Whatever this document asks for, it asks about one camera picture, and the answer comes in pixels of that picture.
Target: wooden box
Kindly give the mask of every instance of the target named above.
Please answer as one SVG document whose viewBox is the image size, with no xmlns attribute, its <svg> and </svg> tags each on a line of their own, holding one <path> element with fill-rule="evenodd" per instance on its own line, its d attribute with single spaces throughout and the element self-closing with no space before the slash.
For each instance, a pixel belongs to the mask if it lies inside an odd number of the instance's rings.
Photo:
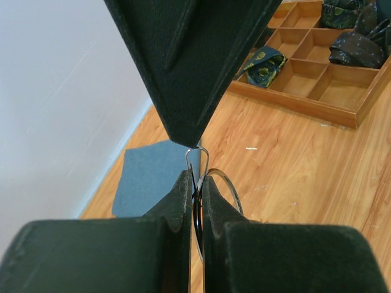
<svg viewBox="0 0 391 293">
<path fill-rule="evenodd" d="M 357 128 L 391 78 L 391 57 L 380 70 L 329 62 L 330 45 L 343 32 L 320 28 L 322 1 L 284 2 L 269 22 L 266 43 L 288 57 L 268 89 L 247 83 L 246 74 L 228 91 L 316 118 Z"/>
</svg>

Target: tray compartment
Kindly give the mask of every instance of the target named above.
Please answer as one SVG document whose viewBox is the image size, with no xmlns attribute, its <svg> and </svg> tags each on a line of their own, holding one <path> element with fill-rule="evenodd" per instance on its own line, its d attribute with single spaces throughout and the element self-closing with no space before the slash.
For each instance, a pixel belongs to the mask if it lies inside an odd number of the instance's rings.
<svg viewBox="0 0 391 293">
<path fill-rule="evenodd" d="M 327 66 L 302 60 L 289 60 L 270 89 L 306 98 Z"/>
<path fill-rule="evenodd" d="M 353 110 L 379 71 L 369 68 L 330 65 L 308 98 Z"/>
<path fill-rule="evenodd" d="M 321 1 L 298 2 L 287 15 L 287 18 L 281 24 L 281 27 L 311 29 L 319 26 L 321 11 Z"/>
<path fill-rule="evenodd" d="M 296 5 L 294 2 L 282 3 L 270 19 L 268 27 L 271 29 L 277 29 L 285 21 L 285 18 Z"/>
<path fill-rule="evenodd" d="M 336 29 L 312 29 L 293 54 L 293 58 L 329 63 L 330 45 L 342 32 Z"/>
<path fill-rule="evenodd" d="M 307 29 L 278 29 L 266 45 L 291 58 L 308 32 Z"/>
</svg>

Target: key ring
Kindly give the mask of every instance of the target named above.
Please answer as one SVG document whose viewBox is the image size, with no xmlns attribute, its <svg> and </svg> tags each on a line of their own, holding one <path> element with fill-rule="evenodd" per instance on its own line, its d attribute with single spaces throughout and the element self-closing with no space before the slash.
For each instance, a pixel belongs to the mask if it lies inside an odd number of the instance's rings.
<svg viewBox="0 0 391 293">
<path fill-rule="evenodd" d="M 188 161 L 188 154 L 193 150 L 201 150 L 206 153 L 205 171 L 200 176 L 197 184 L 195 181 L 194 173 L 192 171 L 192 165 Z M 198 253 L 200 255 L 201 261 L 203 261 L 203 251 L 202 251 L 203 231 L 202 231 L 202 212 L 201 212 L 201 209 L 202 209 L 202 185 L 203 185 L 203 181 L 204 181 L 205 177 L 211 176 L 211 175 L 218 175 L 219 177 L 221 177 L 223 179 L 223 181 L 226 183 L 226 185 L 228 185 L 228 188 L 231 191 L 232 197 L 236 203 L 236 209 L 242 215 L 243 215 L 243 208 L 240 203 L 239 195 L 238 195 L 232 181 L 229 179 L 229 177 L 220 169 L 211 168 L 208 170 L 209 152 L 205 148 L 203 148 L 202 146 L 201 147 L 198 146 L 198 147 L 189 149 L 186 152 L 186 163 L 188 165 L 188 170 L 190 170 L 192 172 L 192 180 L 193 180 L 193 186 L 194 186 L 194 193 L 192 196 L 192 198 L 194 199 L 193 207 L 192 207 L 193 222 L 194 222 L 195 236 L 197 238 Z"/>
</svg>

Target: wooden table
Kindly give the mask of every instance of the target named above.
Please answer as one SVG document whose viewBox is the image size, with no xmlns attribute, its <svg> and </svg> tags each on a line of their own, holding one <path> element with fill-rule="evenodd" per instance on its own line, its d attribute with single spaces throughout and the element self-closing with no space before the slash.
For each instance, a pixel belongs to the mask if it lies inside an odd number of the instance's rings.
<svg viewBox="0 0 391 293">
<path fill-rule="evenodd" d="M 126 148 L 164 139 L 152 108 Z M 391 285 L 391 84 L 357 130 L 227 93 L 202 145 L 210 153 L 210 167 L 233 181 L 248 218 L 353 226 L 370 242 Z M 84 219 L 112 217 L 122 165 L 123 154 Z M 202 292 L 194 235 L 191 286 L 191 292 Z"/>
</svg>

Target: white surface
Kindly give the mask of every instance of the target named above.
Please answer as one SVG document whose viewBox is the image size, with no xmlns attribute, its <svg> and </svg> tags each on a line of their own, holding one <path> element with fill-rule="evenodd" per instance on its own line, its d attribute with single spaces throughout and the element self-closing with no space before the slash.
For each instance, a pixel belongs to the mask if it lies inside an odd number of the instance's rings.
<svg viewBox="0 0 391 293">
<path fill-rule="evenodd" d="M 0 3 L 0 256 L 77 217 L 151 105 L 102 0 Z"/>
</svg>

